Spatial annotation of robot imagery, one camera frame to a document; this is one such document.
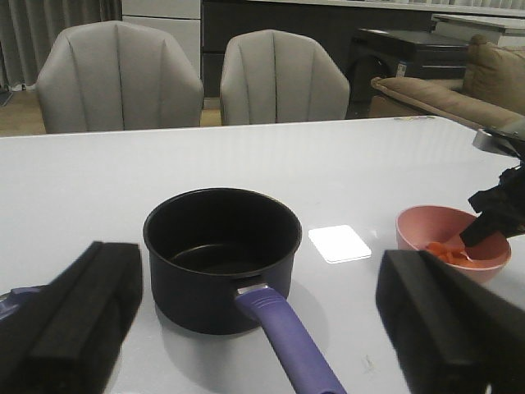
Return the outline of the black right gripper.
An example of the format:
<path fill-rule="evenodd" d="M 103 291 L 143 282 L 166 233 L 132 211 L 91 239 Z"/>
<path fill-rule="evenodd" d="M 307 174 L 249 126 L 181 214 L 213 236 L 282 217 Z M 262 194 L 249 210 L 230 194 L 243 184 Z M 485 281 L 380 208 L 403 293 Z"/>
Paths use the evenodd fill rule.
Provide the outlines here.
<path fill-rule="evenodd" d="M 459 233 L 473 247 L 499 232 L 504 237 L 524 234 L 524 163 L 505 170 L 499 184 L 480 190 L 468 199 L 479 216 Z"/>

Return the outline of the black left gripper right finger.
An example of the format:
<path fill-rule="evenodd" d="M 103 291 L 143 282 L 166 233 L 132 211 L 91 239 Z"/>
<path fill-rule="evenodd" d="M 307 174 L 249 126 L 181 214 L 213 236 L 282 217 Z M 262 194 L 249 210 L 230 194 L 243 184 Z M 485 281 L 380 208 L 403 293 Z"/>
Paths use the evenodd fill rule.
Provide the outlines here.
<path fill-rule="evenodd" d="M 382 324 L 412 393 L 522 393 L 524 312 L 424 251 L 387 250 Z"/>

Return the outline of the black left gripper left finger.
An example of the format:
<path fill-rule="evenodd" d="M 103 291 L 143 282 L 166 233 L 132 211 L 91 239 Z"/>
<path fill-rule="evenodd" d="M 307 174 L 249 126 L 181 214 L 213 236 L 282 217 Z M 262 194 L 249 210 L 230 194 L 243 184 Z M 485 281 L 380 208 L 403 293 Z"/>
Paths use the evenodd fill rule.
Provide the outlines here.
<path fill-rule="evenodd" d="M 93 242 L 1 322 L 1 391 L 104 392 L 142 296 L 139 247 Z"/>

